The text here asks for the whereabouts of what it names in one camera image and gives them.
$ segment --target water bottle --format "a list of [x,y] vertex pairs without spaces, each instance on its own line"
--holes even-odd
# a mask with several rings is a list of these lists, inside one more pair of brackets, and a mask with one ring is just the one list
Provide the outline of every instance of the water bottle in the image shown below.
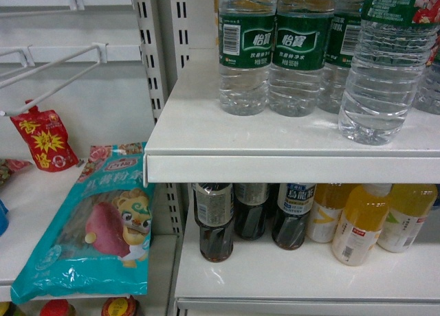
[[437,32],[437,41],[431,49],[432,58],[426,68],[419,90],[415,97],[414,107],[416,109],[440,115],[440,32]]
[[318,108],[326,112],[339,113],[345,81],[358,43],[363,3],[364,0],[336,1],[318,96]]
[[267,103],[276,0],[219,0],[220,103],[255,115]]
[[339,112],[342,135],[383,145],[401,130],[438,30],[438,0],[365,0]]
[[302,117],[315,109],[334,7],[335,0],[278,0],[271,110]]

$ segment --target bottle cap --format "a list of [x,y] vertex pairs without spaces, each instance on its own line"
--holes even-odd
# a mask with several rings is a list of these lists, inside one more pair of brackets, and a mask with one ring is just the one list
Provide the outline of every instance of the bottle cap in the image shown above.
[[0,302],[0,316],[3,316],[6,314],[6,312],[9,309],[10,302]]
[[40,311],[40,316],[67,316],[69,302],[66,299],[50,300]]
[[385,197],[387,196],[390,191],[393,184],[391,183],[366,183],[362,184],[362,187],[364,187],[365,191],[367,191],[369,194],[372,194],[373,196],[377,197]]

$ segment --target red package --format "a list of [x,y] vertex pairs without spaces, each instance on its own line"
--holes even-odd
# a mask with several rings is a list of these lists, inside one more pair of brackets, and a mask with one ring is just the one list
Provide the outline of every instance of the red package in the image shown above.
[[27,113],[11,117],[11,121],[29,146],[40,170],[59,172],[78,163],[67,143],[66,128],[55,111],[40,112],[37,106],[33,106]]

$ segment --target beverage bottle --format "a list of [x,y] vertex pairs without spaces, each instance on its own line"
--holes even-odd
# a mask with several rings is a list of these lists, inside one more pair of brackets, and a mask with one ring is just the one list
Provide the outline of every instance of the beverage bottle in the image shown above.
[[318,95],[318,108],[330,113],[338,114],[341,107],[345,81],[358,43],[363,3],[364,0],[336,1]]
[[435,184],[395,184],[390,193],[390,212],[377,243],[401,253],[411,246],[437,198]]
[[315,183],[280,184],[272,239],[282,249],[297,249],[304,243],[315,188]]
[[315,242],[330,242],[335,236],[342,209],[356,184],[319,183],[311,208],[307,235]]
[[411,108],[438,30],[438,0],[365,0],[339,112],[343,136],[389,143]]
[[269,183],[269,198],[267,200],[266,219],[273,218],[278,209],[278,192],[280,191],[279,183]]
[[391,184],[362,184],[350,193],[331,245],[340,262],[349,266],[364,263],[388,214],[390,190]]
[[211,262],[229,258],[233,249],[234,192],[231,183],[193,185],[195,221],[200,232],[200,252]]
[[265,231],[269,185],[234,183],[234,231],[243,239],[256,240]]
[[335,0],[278,0],[270,108],[289,117],[316,107]]
[[440,31],[437,32],[437,39],[431,49],[431,58],[426,63],[426,70],[419,85],[415,97],[414,107],[416,109],[440,115]]
[[255,115],[267,103],[276,0],[219,0],[220,103]]

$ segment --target juice bottle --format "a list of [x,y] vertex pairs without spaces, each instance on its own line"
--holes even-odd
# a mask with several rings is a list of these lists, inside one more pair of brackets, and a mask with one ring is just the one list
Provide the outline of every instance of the juice bottle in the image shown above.
[[362,184],[350,193],[332,243],[335,257],[359,266],[374,247],[390,205],[391,184]]
[[307,235],[316,242],[330,242],[335,236],[342,209],[356,184],[319,183],[311,208]]
[[377,243],[401,253],[414,242],[437,198],[435,184],[395,184],[390,193],[390,212]]

